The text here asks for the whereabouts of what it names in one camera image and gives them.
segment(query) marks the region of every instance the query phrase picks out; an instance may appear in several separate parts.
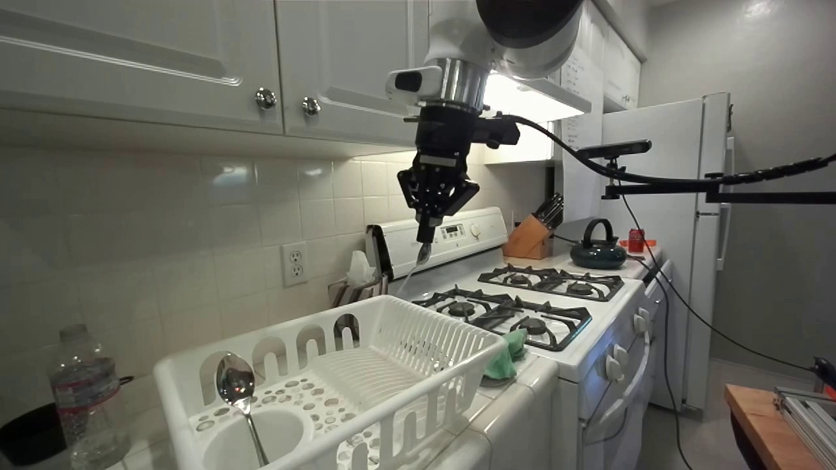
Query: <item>white refrigerator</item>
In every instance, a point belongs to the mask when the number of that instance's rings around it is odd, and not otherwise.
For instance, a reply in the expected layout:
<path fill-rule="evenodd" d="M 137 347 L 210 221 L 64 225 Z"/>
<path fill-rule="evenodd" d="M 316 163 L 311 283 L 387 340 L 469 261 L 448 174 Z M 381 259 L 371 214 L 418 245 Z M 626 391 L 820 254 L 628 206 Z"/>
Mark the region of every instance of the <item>white refrigerator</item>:
<path fill-rule="evenodd" d="M 630 173 L 660 177 L 705 177 L 734 170 L 733 97 L 708 93 L 701 100 L 613 113 L 602 118 L 602 143 L 644 140 L 648 155 L 623 157 Z M 564 157 L 567 220 L 609 216 L 619 233 L 635 228 L 626 200 L 602 200 L 607 181 Z M 675 261 L 675 285 L 682 297 L 713 322 L 716 275 L 724 268 L 733 210 L 705 203 L 705 195 L 628 195 L 647 237 L 660 240 L 665 257 Z M 708 387 L 711 331 L 669 296 L 669 331 L 657 322 L 660 344 L 667 343 L 669 381 L 678 407 L 703 411 Z M 653 402 L 673 407 L 660 355 Z"/>

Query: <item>tea kettle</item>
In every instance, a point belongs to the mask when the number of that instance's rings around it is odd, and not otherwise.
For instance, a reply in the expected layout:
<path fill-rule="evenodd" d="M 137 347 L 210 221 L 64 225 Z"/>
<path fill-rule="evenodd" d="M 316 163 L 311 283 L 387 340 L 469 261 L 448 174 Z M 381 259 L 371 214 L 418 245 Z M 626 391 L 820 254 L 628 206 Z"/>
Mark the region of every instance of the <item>tea kettle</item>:
<path fill-rule="evenodd" d="M 603 225 L 607 237 L 593 240 L 597 228 Z M 593 220 L 585 225 L 583 240 L 573 245 L 573 261 L 585 268 L 619 268 L 628 251 L 617 245 L 619 237 L 613 234 L 609 220 Z"/>

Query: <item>electrical outlet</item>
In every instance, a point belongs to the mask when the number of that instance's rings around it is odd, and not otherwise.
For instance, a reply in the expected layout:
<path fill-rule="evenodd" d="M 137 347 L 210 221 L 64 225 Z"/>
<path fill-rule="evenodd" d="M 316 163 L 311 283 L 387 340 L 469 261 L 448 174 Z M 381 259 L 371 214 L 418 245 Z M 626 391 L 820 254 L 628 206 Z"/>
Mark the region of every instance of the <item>electrical outlet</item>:
<path fill-rule="evenodd" d="M 283 245 L 283 283 L 304 285 L 310 283 L 310 244 L 285 244 Z"/>

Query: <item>dish drying rack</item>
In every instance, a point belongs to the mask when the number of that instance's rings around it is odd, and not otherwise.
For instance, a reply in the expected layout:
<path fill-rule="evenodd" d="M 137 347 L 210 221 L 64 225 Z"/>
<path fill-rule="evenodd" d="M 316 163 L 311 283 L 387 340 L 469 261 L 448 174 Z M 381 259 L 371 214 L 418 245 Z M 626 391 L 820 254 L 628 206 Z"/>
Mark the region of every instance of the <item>dish drying rack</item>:
<path fill-rule="evenodd" d="M 496 334 L 381 296 L 171 355 L 154 378 L 182 468 L 213 468 L 208 458 L 242 422 L 215 391 L 226 353 L 257 369 L 259 428 L 270 412 L 304 422 L 299 445 L 272 458 L 270 470 L 404 468 L 432 458 L 432 445 L 462 425 L 503 347 Z M 283 437 L 263 432 L 265 446 L 272 439 Z"/>

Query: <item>water bottle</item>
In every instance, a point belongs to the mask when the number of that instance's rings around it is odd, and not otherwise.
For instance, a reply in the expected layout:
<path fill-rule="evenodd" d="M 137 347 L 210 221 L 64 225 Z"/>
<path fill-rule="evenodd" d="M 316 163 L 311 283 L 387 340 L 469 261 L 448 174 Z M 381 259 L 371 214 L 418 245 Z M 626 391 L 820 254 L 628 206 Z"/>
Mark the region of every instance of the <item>water bottle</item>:
<path fill-rule="evenodd" d="M 60 428 L 77 470 L 121 462 L 129 437 L 121 422 L 121 381 L 114 357 L 85 324 L 60 328 L 60 360 L 50 375 Z"/>

